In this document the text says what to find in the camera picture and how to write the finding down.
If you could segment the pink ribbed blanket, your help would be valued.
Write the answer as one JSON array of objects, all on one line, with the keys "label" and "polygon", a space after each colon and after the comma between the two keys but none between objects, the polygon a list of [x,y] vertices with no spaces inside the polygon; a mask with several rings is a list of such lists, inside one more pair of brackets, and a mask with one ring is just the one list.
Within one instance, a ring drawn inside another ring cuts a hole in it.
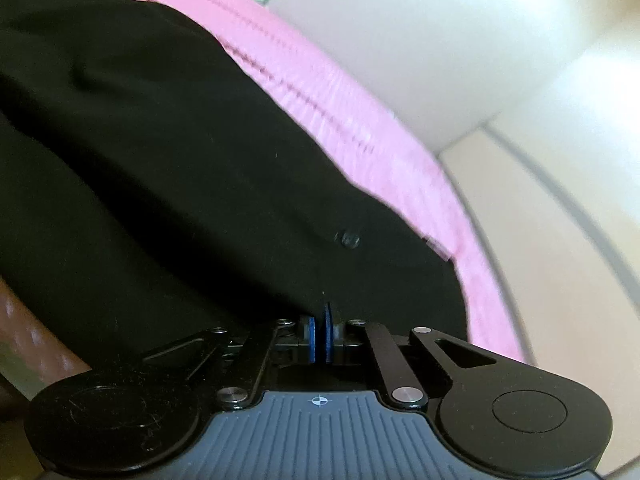
[{"label": "pink ribbed blanket", "polygon": [[526,361],[516,323],[462,201],[435,157],[390,110],[254,0],[140,1],[166,4],[208,30],[352,182],[453,258],[472,344]]}]

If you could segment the beige wooden headboard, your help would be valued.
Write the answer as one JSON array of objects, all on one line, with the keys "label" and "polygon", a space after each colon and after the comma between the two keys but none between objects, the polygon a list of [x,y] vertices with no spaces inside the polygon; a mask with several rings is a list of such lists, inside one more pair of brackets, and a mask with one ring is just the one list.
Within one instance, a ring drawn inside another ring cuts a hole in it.
[{"label": "beige wooden headboard", "polygon": [[482,129],[440,155],[509,289],[535,362],[639,409],[639,312],[596,244]]}]

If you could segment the black garment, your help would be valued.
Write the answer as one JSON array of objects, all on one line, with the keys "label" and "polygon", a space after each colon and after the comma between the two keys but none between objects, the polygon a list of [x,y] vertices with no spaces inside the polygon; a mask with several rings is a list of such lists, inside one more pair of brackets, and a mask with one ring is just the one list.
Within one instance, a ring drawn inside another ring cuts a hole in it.
[{"label": "black garment", "polygon": [[468,334],[454,266],[356,188],[200,25],[1,0],[1,318],[99,365],[215,326]]}]

